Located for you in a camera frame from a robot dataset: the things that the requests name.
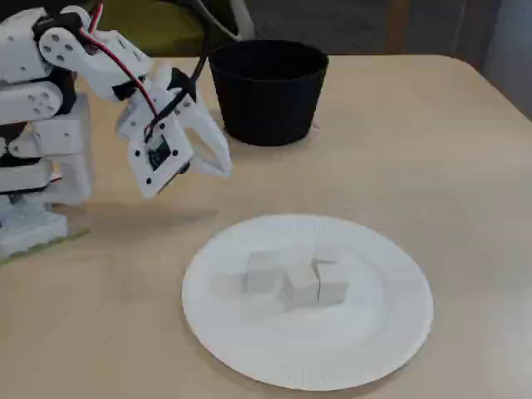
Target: black cable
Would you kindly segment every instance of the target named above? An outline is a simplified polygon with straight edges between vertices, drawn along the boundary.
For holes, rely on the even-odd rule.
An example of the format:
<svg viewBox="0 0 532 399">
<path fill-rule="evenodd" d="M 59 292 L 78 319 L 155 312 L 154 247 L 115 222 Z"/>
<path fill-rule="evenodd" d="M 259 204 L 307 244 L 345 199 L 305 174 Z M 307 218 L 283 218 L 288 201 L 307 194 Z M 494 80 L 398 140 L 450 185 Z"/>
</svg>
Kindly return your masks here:
<svg viewBox="0 0 532 399">
<path fill-rule="evenodd" d="M 194 7 L 190 6 L 183 6 L 188 8 L 199 20 L 199 23 L 201 24 L 203 31 L 204 31 L 204 39 L 203 39 L 203 48 L 201 51 L 201 55 L 199 57 L 199 61 L 192 72 L 192 76 L 190 77 L 189 85 L 181 87 L 181 91 L 175 96 L 175 98 L 169 102 L 165 108 L 159 112 L 154 119 L 150 122 L 150 124 L 147 126 L 146 129 L 149 129 L 147 135 L 145 135 L 145 142 L 147 143 L 150 138 L 153 136 L 153 130 L 157 124 L 168 117 L 172 112 L 174 112 L 174 109 L 184 100 L 187 94 L 190 94 L 191 87 L 195 88 L 196 82 L 200 78 L 201 72 L 204 69 L 205 63 L 207 62 L 207 58 L 209 57 L 209 50 L 210 50 L 210 38 L 211 38 L 211 26 L 210 24 L 205 20 L 204 16 L 196 10 Z"/>
</svg>

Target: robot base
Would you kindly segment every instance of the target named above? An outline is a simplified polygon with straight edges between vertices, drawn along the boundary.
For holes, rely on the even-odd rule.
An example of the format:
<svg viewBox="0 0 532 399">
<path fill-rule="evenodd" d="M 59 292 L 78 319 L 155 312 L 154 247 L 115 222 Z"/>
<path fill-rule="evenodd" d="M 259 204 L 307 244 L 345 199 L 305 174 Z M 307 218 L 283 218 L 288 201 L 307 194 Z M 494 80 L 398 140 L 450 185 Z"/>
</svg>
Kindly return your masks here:
<svg viewBox="0 0 532 399">
<path fill-rule="evenodd" d="M 24 199 L 11 204 L 5 196 L 0 203 L 0 260 L 68 235 L 67 218 L 43 204 Z"/>
</svg>

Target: red wire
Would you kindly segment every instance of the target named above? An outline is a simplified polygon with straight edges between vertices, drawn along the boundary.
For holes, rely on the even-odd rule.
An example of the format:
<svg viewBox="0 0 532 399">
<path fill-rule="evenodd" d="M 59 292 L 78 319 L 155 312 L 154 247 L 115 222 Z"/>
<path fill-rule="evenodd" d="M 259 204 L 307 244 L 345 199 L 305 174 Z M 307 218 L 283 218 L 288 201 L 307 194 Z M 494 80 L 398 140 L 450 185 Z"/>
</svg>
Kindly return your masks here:
<svg viewBox="0 0 532 399">
<path fill-rule="evenodd" d="M 96 9 L 96 11 L 94 12 L 94 15 L 92 16 L 91 24 L 89 25 L 90 34 L 92 34 L 94 30 L 96 29 L 96 25 L 100 21 L 102 11 L 103 11 L 103 0 L 100 1 L 100 3 L 98 4 L 98 8 Z"/>
<path fill-rule="evenodd" d="M 82 29 L 80 29 L 80 34 L 91 43 L 94 47 L 98 48 L 100 51 L 104 52 L 113 62 L 135 83 L 137 88 L 139 89 L 140 93 L 142 93 L 142 96 L 145 98 L 146 102 L 148 103 L 148 106 L 150 107 L 151 111 L 153 112 L 154 116 L 157 116 L 157 109 L 155 108 L 155 103 L 153 100 L 151 100 L 150 95 L 144 88 L 144 85 L 139 80 L 138 77 L 133 75 L 131 71 L 127 68 L 127 66 L 118 58 L 105 44 L 102 42 L 98 42 L 94 37 L 84 32 Z"/>
</svg>

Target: plate rim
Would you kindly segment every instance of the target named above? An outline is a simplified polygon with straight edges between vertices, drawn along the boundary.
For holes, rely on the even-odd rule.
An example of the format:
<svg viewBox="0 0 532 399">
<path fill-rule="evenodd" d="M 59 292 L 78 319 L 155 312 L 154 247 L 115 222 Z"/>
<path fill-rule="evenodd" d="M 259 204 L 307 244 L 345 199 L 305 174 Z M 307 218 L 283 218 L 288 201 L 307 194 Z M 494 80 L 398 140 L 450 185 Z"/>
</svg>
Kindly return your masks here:
<svg viewBox="0 0 532 399">
<path fill-rule="evenodd" d="M 202 342 L 202 340 L 200 339 L 200 335 L 195 330 L 195 326 L 193 325 L 193 323 L 190 322 L 190 314 L 189 314 L 189 311 L 187 311 L 188 306 L 186 305 L 187 302 L 188 302 L 188 300 L 187 300 L 187 292 L 188 292 L 188 286 L 189 286 L 187 282 L 190 281 L 190 275 L 191 275 L 190 270 L 192 269 L 192 266 L 195 264 L 195 260 L 201 255 L 203 250 L 212 241 L 216 240 L 217 238 L 219 238 L 222 235 L 227 234 L 230 230 L 237 229 L 237 228 L 239 228 L 239 227 L 241 227 L 243 225 L 246 225 L 246 224 L 256 223 L 257 221 L 259 221 L 261 219 L 284 219 L 284 218 L 320 219 L 320 220 L 327 220 L 327 221 L 330 221 L 330 222 L 340 222 L 340 223 L 343 223 L 343 224 L 347 223 L 347 224 L 351 224 L 353 227 L 363 228 L 363 229 L 369 230 L 370 233 L 378 235 L 381 239 L 385 239 L 389 244 L 391 244 L 392 246 L 394 246 L 397 249 L 399 249 L 400 251 L 402 251 L 411 260 L 413 265 L 415 265 L 419 269 L 419 272 L 420 272 L 421 276 L 423 277 L 423 283 L 424 283 L 424 286 L 425 286 L 424 291 L 425 291 L 426 300 L 427 300 L 427 304 L 426 304 L 427 305 L 427 307 L 426 307 L 427 315 L 425 317 L 425 322 L 423 324 L 423 327 L 420 328 L 420 332 L 418 334 L 418 339 L 415 342 L 413 342 L 412 345 L 409 346 L 408 350 L 406 350 L 404 352 L 404 355 L 402 357 L 399 357 L 395 362 L 390 362 L 390 364 L 387 367 L 383 367 L 382 370 L 379 370 L 377 372 L 368 372 L 366 374 L 363 374 L 361 377 L 354 377 L 349 382 L 346 381 L 345 384 L 339 384 L 338 383 L 338 384 L 330 384 L 330 386 L 319 385 L 319 386 L 312 386 L 312 387 L 310 387 L 310 386 L 293 386 L 293 385 L 290 385 L 290 384 L 287 384 L 287 383 L 283 384 L 283 383 L 281 383 L 279 381 L 273 381 L 273 379 L 271 379 L 271 378 L 267 378 L 267 377 L 265 378 L 265 377 L 258 376 L 258 375 L 256 375 L 256 373 L 253 370 L 249 370 L 249 369 L 242 370 L 239 367 L 234 367 L 233 365 L 230 364 L 230 362 L 226 361 L 227 359 L 224 360 L 222 357 L 219 357 L 216 354 L 216 351 L 213 350 L 213 348 L 209 347 L 208 343 Z M 181 305 L 182 305 L 182 308 L 183 308 L 183 312 L 184 312 L 187 324 L 189 325 L 189 328 L 192 331 L 192 333 L 194 334 L 195 339 L 197 340 L 197 342 L 199 342 L 207 350 L 207 352 L 209 352 L 209 354 L 211 356 L 213 356 L 219 362 L 222 362 L 226 367 L 229 367 L 230 369 L 234 370 L 235 372 L 237 372 L 237 373 L 239 373 L 239 374 L 241 374 L 241 375 L 243 375 L 245 377 L 251 378 L 251 379 L 253 379 L 253 380 L 257 381 L 257 382 L 266 383 L 266 384 L 269 384 L 269 385 L 272 385 L 272 386 L 275 386 L 275 387 L 282 387 L 282 388 L 287 388 L 287 389 L 292 389 L 292 390 L 297 390 L 297 391 L 304 391 L 304 392 L 333 392 L 333 391 L 341 391 L 341 390 L 354 388 L 354 387 L 361 387 L 361 386 L 367 385 L 367 384 L 369 384 L 371 382 L 375 382 L 375 381 L 381 380 L 384 377 L 387 377 L 390 374 L 393 374 L 394 372 L 396 372 L 399 369 L 403 368 L 421 350 L 421 348 L 425 344 L 427 338 L 431 334 L 432 324 L 434 322 L 434 312 L 435 312 L 435 303 L 434 303 L 434 298 L 432 296 L 431 286 L 430 286 L 430 284 L 428 282 L 428 279 L 426 278 L 426 275 L 423 273 L 423 270 L 416 263 L 416 261 L 414 261 L 414 259 L 410 256 L 410 254 L 408 254 L 406 251 L 401 249 L 397 244 L 395 244 L 393 241 L 391 241 L 388 237 L 386 237 L 385 235 L 377 232 L 375 229 L 369 228 L 369 227 L 364 226 L 362 224 L 358 224 L 358 223 L 356 223 L 354 221 L 351 221 L 351 220 L 348 220 L 348 219 L 341 219 L 341 218 L 331 217 L 331 216 L 327 216 L 327 215 L 320 215 L 320 214 L 295 214 L 295 213 L 265 214 L 265 215 L 260 215 L 260 216 L 257 216 L 257 217 L 253 217 L 252 219 L 245 219 L 245 220 L 242 220 L 242 221 L 238 222 L 237 224 L 232 224 L 229 227 L 227 227 L 227 228 L 225 228 L 225 229 L 223 229 L 221 231 L 218 231 L 218 232 L 214 233 L 212 236 L 210 236 L 209 239 L 207 240 L 207 242 L 200 249 L 198 249 L 196 251 L 194 257 L 190 261 L 189 266 L 185 270 L 185 276 L 184 276 L 182 284 L 181 284 Z"/>
</svg>

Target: table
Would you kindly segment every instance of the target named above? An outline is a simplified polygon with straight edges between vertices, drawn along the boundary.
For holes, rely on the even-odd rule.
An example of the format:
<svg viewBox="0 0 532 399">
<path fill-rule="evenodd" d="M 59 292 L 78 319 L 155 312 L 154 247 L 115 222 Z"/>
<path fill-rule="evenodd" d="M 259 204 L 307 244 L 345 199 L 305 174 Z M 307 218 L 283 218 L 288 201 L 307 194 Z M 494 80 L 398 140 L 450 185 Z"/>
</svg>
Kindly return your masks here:
<svg viewBox="0 0 532 399">
<path fill-rule="evenodd" d="M 216 110 L 207 71 L 199 86 Z M 184 175 L 151 201 L 114 137 L 122 105 L 91 100 L 95 193 L 60 208 L 91 232 L 0 268 L 2 399 L 532 396 L 532 125 L 471 67 L 332 57 L 319 132 L 283 148 L 232 140 L 231 179 Z M 425 271 L 433 332 L 399 372 L 291 392 L 195 340 L 180 307 L 195 251 L 241 220 L 294 212 L 370 226 Z"/>
</svg>

